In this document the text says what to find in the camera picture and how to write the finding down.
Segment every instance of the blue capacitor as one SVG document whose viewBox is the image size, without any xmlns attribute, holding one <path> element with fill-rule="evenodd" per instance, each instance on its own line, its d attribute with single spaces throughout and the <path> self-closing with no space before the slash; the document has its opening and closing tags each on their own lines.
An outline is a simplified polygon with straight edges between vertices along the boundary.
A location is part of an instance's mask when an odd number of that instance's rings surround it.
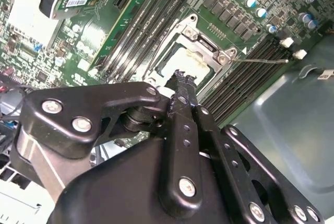
<svg viewBox="0 0 334 224">
<path fill-rule="evenodd" d="M 298 20 L 302 23 L 309 23 L 312 20 L 311 14 L 300 13 L 298 16 Z"/>
<path fill-rule="evenodd" d="M 305 25 L 308 29 L 313 30 L 319 25 L 319 22 L 316 20 L 311 20 L 309 23 L 306 23 Z"/>
</svg>

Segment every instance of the black metal arm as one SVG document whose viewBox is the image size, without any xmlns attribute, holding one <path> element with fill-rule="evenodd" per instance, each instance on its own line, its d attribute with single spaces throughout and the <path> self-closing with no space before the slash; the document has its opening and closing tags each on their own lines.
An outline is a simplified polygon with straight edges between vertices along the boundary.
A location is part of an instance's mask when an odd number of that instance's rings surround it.
<svg viewBox="0 0 334 224">
<path fill-rule="evenodd" d="M 172 98 L 145 82 L 27 96 L 11 161 L 57 202 L 49 223 L 324 222 L 238 129 L 218 129 L 192 77 L 166 87 Z M 90 169 L 95 145 L 139 131 L 150 138 Z"/>
</svg>

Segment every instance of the integrated circuit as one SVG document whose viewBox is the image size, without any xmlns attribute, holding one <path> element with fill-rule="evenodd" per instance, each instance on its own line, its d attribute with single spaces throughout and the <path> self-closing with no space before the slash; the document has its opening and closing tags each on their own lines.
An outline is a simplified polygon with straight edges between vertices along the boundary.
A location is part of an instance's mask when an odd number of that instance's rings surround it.
<svg viewBox="0 0 334 224">
<path fill-rule="evenodd" d="M 231 19 L 229 19 L 229 21 L 227 22 L 227 25 L 230 28 L 234 28 L 238 23 L 239 23 L 239 20 L 233 16 Z"/>
<path fill-rule="evenodd" d="M 211 9 L 211 12 L 215 15 L 219 15 L 223 11 L 223 6 L 220 3 L 216 3 Z"/>
<path fill-rule="evenodd" d="M 290 18 L 287 20 L 287 25 L 288 26 L 292 26 L 294 24 L 294 19 L 293 18 Z"/>
<path fill-rule="evenodd" d="M 274 26 L 277 26 L 280 22 L 281 22 L 280 19 L 277 18 L 276 16 L 273 16 L 270 20 L 270 23 Z"/>
<path fill-rule="evenodd" d="M 47 77 L 48 77 L 48 75 L 47 74 L 45 74 L 44 72 L 42 72 L 42 71 L 39 71 L 38 72 L 38 74 L 37 74 L 37 76 L 36 76 L 36 80 L 38 80 L 38 81 L 40 81 L 40 82 L 46 82 L 46 80 L 47 80 Z"/>
<path fill-rule="evenodd" d="M 237 35 L 241 35 L 246 29 L 247 29 L 247 27 L 244 24 L 241 23 L 234 29 L 234 32 Z"/>
<path fill-rule="evenodd" d="M 244 40 L 244 41 L 247 41 L 251 38 L 251 36 L 253 35 L 253 32 L 250 31 L 250 30 L 246 30 L 242 35 L 241 35 L 241 38 Z"/>
<path fill-rule="evenodd" d="M 223 11 L 223 13 L 220 15 L 219 19 L 220 19 L 221 21 L 226 22 L 231 16 L 232 16 L 232 14 L 231 14 L 229 11 L 225 10 L 225 11 Z"/>
<path fill-rule="evenodd" d="M 205 0 L 203 5 L 206 8 L 211 8 L 214 5 L 215 2 L 216 2 L 216 0 Z"/>
</svg>

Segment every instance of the mounting hole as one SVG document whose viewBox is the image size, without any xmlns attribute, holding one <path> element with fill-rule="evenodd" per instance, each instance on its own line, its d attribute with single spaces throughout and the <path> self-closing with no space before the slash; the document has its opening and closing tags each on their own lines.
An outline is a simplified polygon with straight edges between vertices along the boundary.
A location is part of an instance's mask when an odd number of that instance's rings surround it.
<svg viewBox="0 0 334 224">
<path fill-rule="evenodd" d="M 183 145 L 185 145 L 186 147 L 190 147 L 190 141 L 187 139 L 183 140 Z"/>
<path fill-rule="evenodd" d="M 184 97 L 182 97 L 182 96 L 180 96 L 180 97 L 178 98 L 178 100 L 180 100 L 180 102 L 182 102 L 183 104 L 186 104 L 186 103 L 187 103 L 186 98 L 184 98 Z"/>
<path fill-rule="evenodd" d="M 234 165 L 237 168 L 238 167 L 238 162 L 236 162 L 235 160 L 232 160 L 232 165 Z"/>
<path fill-rule="evenodd" d="M 258 27 L 256 27 L 256 28 L 254 29 L 254 31 L 255 31 L 255 33 L 262 33 L 262 29 L 261 29 L 261 28 L 258 28 Z"/>
<path fill-rule="evenodd" d="M 205 108 L 201 108 L 203 114 L 209 114 L 209 111 Z"/>
<path fill-rule="evenodd" d="M 163 120 L 156 120 L 156 127 L 162 127 L 163 123 Z"/>
</svg>

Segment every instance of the ram slot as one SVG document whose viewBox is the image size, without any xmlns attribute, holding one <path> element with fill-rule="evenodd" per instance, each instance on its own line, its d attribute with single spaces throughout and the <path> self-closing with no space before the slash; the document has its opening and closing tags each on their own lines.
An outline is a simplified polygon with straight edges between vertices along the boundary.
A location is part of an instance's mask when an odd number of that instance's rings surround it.
<svg viewBox="0 0 334 224">
<path fill-rule="evenodd" d="M 140 10 L 137 15 L 133 18 L 129 27 L 125 30 L 122 37 L 118 40 L 116 46 L 113 48 L 111 53 L 107 58 L 105 58 L 101 64 L 102 72 L 107 77 L 110 72 L 118 66 L 119 61 L 124 56 L 127 51 L 127 47 L 136 37 L 138 31 L 140 30 L 140 24 L 150 13 L 150 8 L 153 6 L 156 0 L 145 0 L 141 5 Z"/>
<path fill-rule="evenodd" d="M 153 48 L 156 40 L 173 22 L 173 17 L 183 2 L 184 0 L 167 0 L 164 7 L 160 4 L 155 5 L 152 16 L 136 39 L 136 47 L 116 73 L 117 81 L 126 81 L 131 78 L 138 66 L 147 58 L 147 53 Z"/>
</svg>

